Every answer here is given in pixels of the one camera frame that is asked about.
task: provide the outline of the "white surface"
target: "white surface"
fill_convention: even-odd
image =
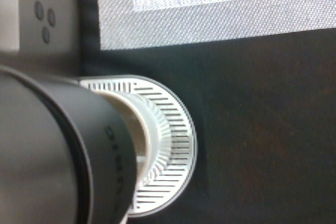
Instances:
[[[171,91],[145,77],[112,76],[82,78],[81,86],[93,91],[124,92],[147,98],[163,113],[171,132],[169,162],[160,164],[154,179],[136,186],[129,217],[141,217],[162,210],[177,199],[189,183],[196,163],[196,133],[190,115]]]
[[[334,0],[234,0],[202,5],[198,5],[202,0],[195,0],[195,5],[187,7],[180,7],[186,4],[183,0],[163,1],[163,4],[159,1],[154,5],[154,1],[141,4],[133,1],[139,0],[99,0],[102,50],[222,41],[336,27]]]
[[[0,0],[0,52],[19,50],[18,0]]]
[[[229,0],[133,0],[133,10],[159,10],[168,8],[178,8],[193,5],[205,5],[216,2],[225,2]]]

